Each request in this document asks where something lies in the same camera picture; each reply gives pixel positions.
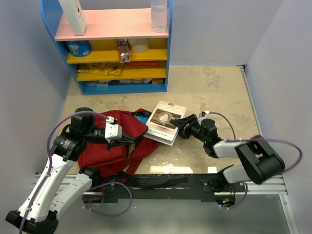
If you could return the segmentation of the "white coffee cover book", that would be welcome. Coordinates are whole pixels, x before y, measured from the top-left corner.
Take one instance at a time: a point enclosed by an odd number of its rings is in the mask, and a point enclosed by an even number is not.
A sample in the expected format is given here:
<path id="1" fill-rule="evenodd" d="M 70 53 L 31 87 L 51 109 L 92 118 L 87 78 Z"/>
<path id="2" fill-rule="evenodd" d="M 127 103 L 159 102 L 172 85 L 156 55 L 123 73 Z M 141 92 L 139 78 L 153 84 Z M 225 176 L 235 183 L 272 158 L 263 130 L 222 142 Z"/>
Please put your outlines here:
<path id="1" fill-rule="evenodd" d="M 178 128 L 171 120 L 184 118 L 187 108 L 160 100 L 148 118 L 148 131 L 144 135 L 148 139 L 172 146 L 178 134 Z"/>

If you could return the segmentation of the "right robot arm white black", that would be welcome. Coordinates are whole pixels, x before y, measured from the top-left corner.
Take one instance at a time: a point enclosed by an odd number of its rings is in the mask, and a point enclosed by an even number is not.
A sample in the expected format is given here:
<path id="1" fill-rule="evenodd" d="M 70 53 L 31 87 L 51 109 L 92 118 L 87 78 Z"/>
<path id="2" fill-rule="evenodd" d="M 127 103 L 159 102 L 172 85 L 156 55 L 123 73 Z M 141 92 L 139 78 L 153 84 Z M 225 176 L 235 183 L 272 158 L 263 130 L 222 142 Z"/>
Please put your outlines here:
<path id="1" fill-rule="evenodd" d="M 240 165 L 228 166 L 217 173 L 210 182 L 216 192 L 227 192 L 235 183 L 252 181 L 262 184 L 285 169 L 285 163 L 272 146 L 260 135 L 248 140 L 221 139 L 215 121 L 206 117 L 190 115 L 170 121 L 178 128 L 183 139 L 194 137 L 203 143 L 205 153 L 212 158 L 238 158 Z"/>

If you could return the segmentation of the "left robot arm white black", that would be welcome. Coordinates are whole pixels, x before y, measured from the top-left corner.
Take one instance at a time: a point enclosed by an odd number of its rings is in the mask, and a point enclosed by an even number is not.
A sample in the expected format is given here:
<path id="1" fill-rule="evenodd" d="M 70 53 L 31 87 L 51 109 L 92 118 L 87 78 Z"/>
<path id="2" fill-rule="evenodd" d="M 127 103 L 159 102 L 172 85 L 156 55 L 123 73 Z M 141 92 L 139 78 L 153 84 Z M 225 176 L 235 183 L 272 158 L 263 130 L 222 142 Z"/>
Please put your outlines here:
<path id="1" fill-rule="evenodd" d="M 95 118 L 102 116 L 90 108 L 78 108 L 65 118 L 70 124 L 59 136 L 55 139 L 48 137 L 48 160 L 43 172 L 24 203 L 17 210 L 9 211 L 5 218 L 6 222 L 18 228 L 19 233 L 53 234 L 61 212 L 83 192 L 100 188 L 101 179 L 91 169 L 90 175 L 78 175 L 75 184 L 58 193 L 63 179 L 86 150 L 87 143 L 93 139 L 106 142 L 105 131 L 95 128 Z"/>

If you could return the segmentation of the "red backpack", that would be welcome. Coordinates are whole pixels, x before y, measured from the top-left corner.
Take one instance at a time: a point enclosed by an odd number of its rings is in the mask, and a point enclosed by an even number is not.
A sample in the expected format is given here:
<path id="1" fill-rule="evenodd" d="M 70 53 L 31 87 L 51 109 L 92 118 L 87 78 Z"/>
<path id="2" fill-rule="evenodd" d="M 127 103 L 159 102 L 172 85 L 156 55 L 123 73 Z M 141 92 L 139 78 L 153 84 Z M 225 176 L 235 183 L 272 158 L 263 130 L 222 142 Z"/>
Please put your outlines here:
<path id="1" fill-rule="evenodd" d="M 112 147 L 110 150 L 107 150 L 106 144 L 88 143 L 86 150 L 78 158 L 79 167 L 93 167 L 100 171 L 102 178 L 113 176 L 124 169 L 127 169 L 127 174 L 134 175 L 142 160 L 160 146 L 159 142 L 144 136 L 148 127 L 134 116 L 140 112 L 149 111 L 138 109 L 134 112 L 122 110 L 103 112 L 102 114 L 107 117 L 114 117 L 122 126 L 123 133 L 133 138 L 134 143 Z"/>

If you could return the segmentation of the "blue dinosaur pencil case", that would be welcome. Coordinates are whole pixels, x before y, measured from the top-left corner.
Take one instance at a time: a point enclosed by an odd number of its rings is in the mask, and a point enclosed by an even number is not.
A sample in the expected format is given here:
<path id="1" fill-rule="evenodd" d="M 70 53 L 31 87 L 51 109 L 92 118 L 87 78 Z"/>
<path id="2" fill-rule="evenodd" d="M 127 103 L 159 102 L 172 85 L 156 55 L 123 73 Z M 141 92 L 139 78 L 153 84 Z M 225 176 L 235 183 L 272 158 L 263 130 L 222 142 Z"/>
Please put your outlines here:
<path id="1" fill-rule="evenodd" d="M 142 121 L 143 123 L 146 123 L 151 116 L 151 113 L 149 112 L 140 112 L 140 113 L 135 113 L 134 116 Z"/>

